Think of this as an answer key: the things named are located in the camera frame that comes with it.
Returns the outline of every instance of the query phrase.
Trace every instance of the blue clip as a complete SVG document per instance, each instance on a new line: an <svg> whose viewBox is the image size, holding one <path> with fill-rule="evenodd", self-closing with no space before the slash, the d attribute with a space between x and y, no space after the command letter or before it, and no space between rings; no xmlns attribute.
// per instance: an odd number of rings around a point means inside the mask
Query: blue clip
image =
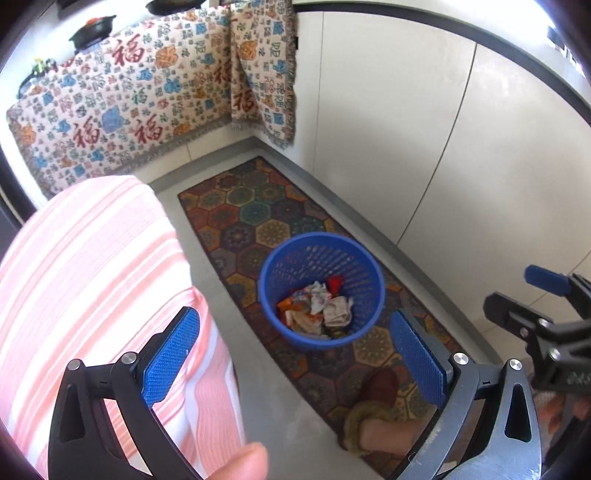
<svg viewBox="0 0 591 480"><path fill-rule="evenodd" d="M566 275L547 270L537 265L525 269L525 281L559 297L570 294L570 281Z"/></svg>

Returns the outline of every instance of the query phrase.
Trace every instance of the decorative cloth cover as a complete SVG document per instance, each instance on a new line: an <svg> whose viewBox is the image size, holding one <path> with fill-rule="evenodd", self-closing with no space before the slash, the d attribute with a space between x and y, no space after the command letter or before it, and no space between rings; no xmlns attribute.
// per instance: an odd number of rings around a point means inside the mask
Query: decorative cloth cover
<svg viewBox="0 0 591 480"><path fill-rule="evenodd" d="M33 80L7 116L45 195L129 173L230 122L291 142L294 18L290 0L154 18Z"/></svg>

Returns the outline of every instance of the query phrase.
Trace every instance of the floor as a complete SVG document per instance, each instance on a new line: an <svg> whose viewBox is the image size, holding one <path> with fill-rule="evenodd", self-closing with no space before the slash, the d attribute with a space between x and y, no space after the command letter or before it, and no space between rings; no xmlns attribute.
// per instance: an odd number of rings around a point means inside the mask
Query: floor
<svg viewBox="0 0 591 480"><path fill-rule="evenodd" d="M162 202L171 223L177 230L179 241L191 265L194 285L206 296L213 317L224 338L236 366L240 386L243 419L249 441L262 442L269 450L271 470L269 480L322 479L341 480L342 478L379 479L362 460L354 458L337 445L336 436L328 425L305 402L287 377L271 359L259 343L254 332L243 319L240 311L230 298L217 277L215 270L202 250L191 226L180 206L177 195L187 188L214 175L234 168L258 155L264 156L279 170L281 164L267 151L253 149L215 162L193 162L194 172L183 172L178 181L164 190L152 185ZM313 187L297 182L306 193L320 203L330 215L335 217L356 238L363 242L374 255L384 262L391 271L412 288L411 278L392 259L378 252L371 239L365 239L364 231L348 221L347 217L332 205L322 201ZM437 315L442 324L478 360L482 353L462 338L461 332L436 312L436 306L429 305L427 296L419 296L426 306Z"/></svg>

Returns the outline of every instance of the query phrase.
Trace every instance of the floor mat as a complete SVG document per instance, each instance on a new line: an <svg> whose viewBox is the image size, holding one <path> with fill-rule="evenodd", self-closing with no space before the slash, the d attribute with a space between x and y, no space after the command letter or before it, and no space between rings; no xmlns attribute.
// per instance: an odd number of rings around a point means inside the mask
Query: floor mat
<svg viewBox="0 0 591 480"><path fill-rule="evenodd" d="M351 236L317 203L263 158L258 157L179 194L183 209L222 283L274 361L325 422L340 433L364 379L376 368L398 374L396 417L419 419L430 405L421 397L401 355L392 345L389 318L401 307L412 310L429 333L450 352L459 344L383 265L387 284L384 310L362 339L325 352L302 353L271 326L257 301L256 282L271 251L291 236L326 231ZM399 459L386 453L363 458L384 478Z"/></svg>

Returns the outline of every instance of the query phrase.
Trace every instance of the striped fabric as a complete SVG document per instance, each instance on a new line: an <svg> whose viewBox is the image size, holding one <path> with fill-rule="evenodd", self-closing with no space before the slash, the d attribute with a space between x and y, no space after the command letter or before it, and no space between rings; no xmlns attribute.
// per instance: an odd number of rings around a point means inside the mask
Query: striped fabric
<svg viewBox="0 0 591 480"><path fill-rule="evenodd" d="M226 345L154 192L135 177L84 181L22 228L0 265L0 419L47 478L53 406L66 364L139 351L183 306L201 332L156 415L209 476L245 443ZM116 402L108 412L130 463L145 470Z"/></svg>

